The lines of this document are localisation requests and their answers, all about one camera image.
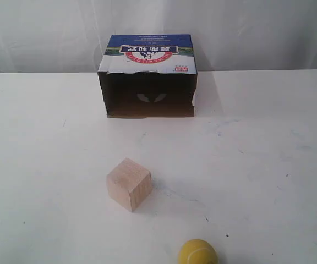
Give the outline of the yellow tennis ball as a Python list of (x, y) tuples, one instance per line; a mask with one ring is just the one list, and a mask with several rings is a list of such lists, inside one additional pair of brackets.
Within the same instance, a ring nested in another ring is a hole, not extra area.
[(218, 264), (218, 255), (205, 240), (191, 239), (182, 245), (178, 254), (178, 263)]

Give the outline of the printed cardboard box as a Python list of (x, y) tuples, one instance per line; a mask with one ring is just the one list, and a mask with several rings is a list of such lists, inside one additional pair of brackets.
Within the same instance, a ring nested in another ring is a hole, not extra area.
[(97, 74), (109, 118), (194, 116), (190, 34), (113, 35)]

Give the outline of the light wooden cube block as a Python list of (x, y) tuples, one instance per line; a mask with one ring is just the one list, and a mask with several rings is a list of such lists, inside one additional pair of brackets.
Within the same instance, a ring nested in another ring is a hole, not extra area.
[(130, 158), (125, 158), (106, 177), (110, 198), (134, 212), (152, 192), (151, 172)]

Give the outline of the white backdrop curtain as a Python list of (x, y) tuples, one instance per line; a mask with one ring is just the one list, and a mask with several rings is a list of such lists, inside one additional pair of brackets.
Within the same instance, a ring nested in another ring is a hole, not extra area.
[(317, 1), (0, 1), (0, 72), (94, 72), (138, 34), (190, 34), (199, 70), (317, 69)]

